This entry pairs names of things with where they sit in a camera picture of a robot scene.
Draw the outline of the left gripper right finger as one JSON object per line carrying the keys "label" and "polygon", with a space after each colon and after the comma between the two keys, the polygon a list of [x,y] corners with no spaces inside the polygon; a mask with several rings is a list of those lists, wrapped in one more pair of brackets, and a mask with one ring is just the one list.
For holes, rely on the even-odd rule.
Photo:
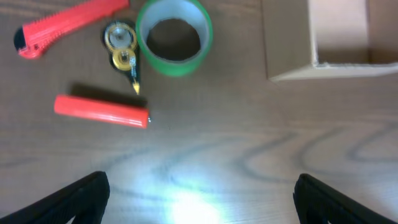
{"label": "left gripper right finger", "polygon": [[309,174],[300,174],[293,199],[301,224],[397,224]]}

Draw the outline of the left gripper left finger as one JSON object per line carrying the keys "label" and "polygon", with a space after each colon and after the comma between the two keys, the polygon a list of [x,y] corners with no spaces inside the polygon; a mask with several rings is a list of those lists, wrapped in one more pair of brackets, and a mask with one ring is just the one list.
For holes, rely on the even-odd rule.
{"label": "left gripper left finger", "polygon": [[1,224],[101,223],[108,203],[108,177],[96,171],[32,205],[1,218]]}

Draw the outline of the red cylindrical lighter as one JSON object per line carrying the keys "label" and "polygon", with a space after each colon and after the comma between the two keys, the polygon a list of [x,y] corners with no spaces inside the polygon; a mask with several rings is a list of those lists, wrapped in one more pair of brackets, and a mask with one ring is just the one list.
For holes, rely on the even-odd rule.
{"label": "red cylindrical lighter", "polygon": [[142,129],[146,129],[150,122],[149,111],[146,108],[77,96],[58,95],[53,109],[60,115]]}

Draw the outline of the brown cardboard box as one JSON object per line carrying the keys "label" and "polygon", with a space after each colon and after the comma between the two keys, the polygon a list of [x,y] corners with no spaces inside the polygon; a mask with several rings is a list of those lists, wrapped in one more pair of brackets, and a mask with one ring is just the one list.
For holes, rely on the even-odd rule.
{"label": "brown cardboard box", "polygon": [[272,81],[397,73],[397,0],[265,0]]}

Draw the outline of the red utility knife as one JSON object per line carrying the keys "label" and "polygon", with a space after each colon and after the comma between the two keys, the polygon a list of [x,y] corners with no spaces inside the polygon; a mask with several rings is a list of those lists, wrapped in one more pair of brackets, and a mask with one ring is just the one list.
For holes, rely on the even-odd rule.
{"label": "red utility knife", "polygon": [[129,5],[129,0],[85,1],[51,16],[23,24],[14,35],[14,46],[21,57],[37,59],[62,36]]}

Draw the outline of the green tape roll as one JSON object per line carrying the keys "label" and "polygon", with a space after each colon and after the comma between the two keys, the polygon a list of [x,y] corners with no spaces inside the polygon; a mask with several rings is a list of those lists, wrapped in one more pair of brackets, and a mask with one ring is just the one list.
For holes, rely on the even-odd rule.
{"label": "green tape roll", "polygon": [[147,1],[136,21],[137,40],[149,64],[170,77],[194,72],[213,43],[213,26],[195,0]]}

